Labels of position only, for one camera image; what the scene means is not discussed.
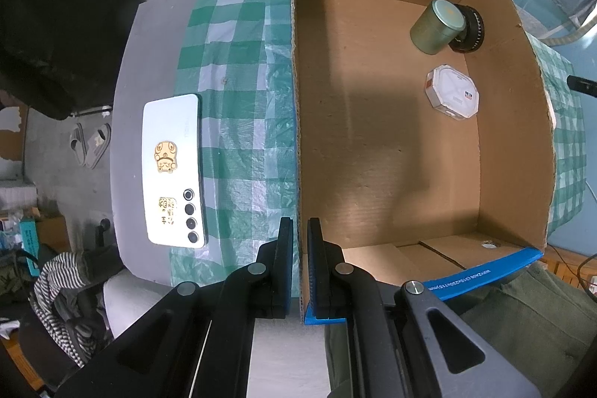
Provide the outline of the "white octagonal box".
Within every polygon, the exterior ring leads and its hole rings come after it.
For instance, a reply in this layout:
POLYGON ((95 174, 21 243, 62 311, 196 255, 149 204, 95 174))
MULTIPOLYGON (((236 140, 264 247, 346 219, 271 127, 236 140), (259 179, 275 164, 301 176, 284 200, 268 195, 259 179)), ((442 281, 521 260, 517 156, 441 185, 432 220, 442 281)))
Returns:
POLYGON ((441 65, 427 74, 425 94, 435 110, 454 119, 470 119, 479 110, 475 83, 450 65, 441 65))

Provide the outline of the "green cylindrical tin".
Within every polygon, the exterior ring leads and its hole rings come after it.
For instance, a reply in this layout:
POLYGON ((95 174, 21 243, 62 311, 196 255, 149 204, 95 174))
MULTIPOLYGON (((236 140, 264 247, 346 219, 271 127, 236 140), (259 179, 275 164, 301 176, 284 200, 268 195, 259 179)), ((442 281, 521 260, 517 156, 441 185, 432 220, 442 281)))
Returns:
POLYGON ((432 0, 410 29, 418 50, 436 54, 465 29, 465 16, 447 0, 432 0))

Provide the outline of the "blue-edged cardboard box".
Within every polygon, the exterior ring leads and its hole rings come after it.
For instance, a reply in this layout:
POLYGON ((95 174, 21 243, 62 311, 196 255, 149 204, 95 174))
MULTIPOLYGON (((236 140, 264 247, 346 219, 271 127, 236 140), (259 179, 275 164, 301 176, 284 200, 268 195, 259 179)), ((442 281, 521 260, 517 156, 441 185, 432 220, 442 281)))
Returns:
POLYGON ((427 54, 410 29, 431 1, 291 0, 298 220, 319 218, 378 281, 448 299, 543 256, 553 119, 512 0, 447 0, 479 11, 484 42, 427 54), (472 118, 431 106, 426 77, 441 65, 475 83, 472 118))

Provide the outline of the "white smartphone with stickers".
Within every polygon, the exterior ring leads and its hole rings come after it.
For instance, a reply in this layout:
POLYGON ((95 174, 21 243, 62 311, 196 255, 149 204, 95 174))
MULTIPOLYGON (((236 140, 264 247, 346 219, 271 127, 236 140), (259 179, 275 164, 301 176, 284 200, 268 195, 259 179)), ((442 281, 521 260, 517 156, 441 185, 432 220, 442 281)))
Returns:
POLYGON ((149 241, 165 247, 204 247, 199 96, 186 94, 145 104, 141 165, 149 241))

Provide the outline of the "striped clothing pile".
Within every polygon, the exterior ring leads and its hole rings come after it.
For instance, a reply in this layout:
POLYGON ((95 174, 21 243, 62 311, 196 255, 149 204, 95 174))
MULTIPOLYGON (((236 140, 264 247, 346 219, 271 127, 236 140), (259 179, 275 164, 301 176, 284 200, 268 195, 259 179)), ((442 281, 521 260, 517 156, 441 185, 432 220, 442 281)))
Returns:
POLYGON ((78 367, 84 367, 110 340, 97 308, 82 254, 61 253, 46 261, 29 294, 30 306, 47 334, 78 367))

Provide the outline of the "olive green trousers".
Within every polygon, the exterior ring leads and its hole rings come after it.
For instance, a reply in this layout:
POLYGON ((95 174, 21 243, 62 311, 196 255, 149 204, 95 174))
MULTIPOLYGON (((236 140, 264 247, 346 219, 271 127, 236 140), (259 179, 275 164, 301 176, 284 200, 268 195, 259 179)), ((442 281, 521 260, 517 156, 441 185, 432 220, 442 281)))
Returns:
POLYGON ((539 264, 446 302, 351 264, 328 282, 344 320, 325 329, 333 397, 596 394, 596 301, 539 264))

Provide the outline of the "pair of grey slippers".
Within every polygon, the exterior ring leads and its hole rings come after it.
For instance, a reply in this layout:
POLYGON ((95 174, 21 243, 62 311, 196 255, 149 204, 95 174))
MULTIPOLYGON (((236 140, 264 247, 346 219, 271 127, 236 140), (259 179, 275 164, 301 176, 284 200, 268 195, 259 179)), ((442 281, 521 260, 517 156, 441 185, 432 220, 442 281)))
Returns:
POLYGON ((93 170, 106 153, 111 140, 111 126, 102 124, 85 138, 83 126, 76 123, 70 132, 69 146, 81 167, 93 170))

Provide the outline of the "green checkered tablecloth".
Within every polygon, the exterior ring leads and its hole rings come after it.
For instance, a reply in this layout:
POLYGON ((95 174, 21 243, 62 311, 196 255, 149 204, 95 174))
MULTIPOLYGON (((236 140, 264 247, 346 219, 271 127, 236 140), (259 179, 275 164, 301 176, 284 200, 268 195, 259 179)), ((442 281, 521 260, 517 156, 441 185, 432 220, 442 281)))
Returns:
POLYGON ((174 92, 200 99, 207 244, 170 253, 172 284, 207 285, 254 261, 297 216, 290 0, 196 0, 174 92))

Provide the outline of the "teal box on floor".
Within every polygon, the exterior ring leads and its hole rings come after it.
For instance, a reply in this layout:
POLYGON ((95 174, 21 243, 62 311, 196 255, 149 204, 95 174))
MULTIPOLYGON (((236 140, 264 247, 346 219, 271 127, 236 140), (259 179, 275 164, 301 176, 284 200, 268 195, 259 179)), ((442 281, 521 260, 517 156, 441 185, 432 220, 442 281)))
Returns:
POLYGON ((31 255, 27 259, 27 265, 30 275, 38 277, 40 275, 40 266, 38 265, 38 251, 40 250, 40 241, 37 236, 37 225, 32 218, 23 218, 19 222, 19 233, 22 238, 22 249, 31 255))

